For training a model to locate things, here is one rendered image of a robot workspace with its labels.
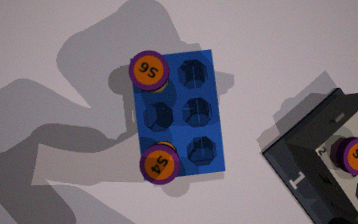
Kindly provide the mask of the blue tube rack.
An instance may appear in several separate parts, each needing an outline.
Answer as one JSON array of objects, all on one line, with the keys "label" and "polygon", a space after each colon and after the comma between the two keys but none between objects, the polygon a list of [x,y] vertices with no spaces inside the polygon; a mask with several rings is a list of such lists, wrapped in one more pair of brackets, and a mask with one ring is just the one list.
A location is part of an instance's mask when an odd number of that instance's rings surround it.
[{"label": "blue tube rack", "polygon": [[169,84],[162,92],[150,93],[133,84],[141,155],[156,142],[168,141],[180,158],[176,177],[224,171],[212,50],[163,56]]}]

